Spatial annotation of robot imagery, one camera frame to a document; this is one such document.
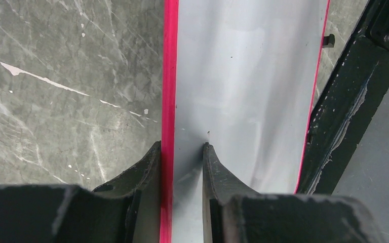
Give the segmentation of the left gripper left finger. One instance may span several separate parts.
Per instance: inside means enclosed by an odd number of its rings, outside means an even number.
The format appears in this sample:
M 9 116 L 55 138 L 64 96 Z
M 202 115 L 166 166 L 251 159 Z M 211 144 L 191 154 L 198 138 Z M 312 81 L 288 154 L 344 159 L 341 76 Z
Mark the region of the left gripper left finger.
M 161 144 L 88 191 L 0 184 L 0 242 L 159 242 Z

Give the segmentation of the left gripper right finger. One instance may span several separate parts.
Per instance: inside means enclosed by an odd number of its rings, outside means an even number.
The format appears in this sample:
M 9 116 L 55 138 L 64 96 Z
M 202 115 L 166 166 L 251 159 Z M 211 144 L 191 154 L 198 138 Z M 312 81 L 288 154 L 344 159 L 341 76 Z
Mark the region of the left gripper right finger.
M 261 194 L 203 148 L 204 242 L 382 242 L 372 214 L 350 197 Z

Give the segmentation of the red framed whiteboard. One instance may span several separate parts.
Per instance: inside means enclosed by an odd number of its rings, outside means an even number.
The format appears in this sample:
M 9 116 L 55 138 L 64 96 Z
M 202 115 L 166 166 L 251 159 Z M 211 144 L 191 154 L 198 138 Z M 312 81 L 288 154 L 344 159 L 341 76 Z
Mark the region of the red framed whiteboard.
M 328 1 L 165 1 L 161 242 L 204 242 L 202 155 L 260 193 L 299 184 Z

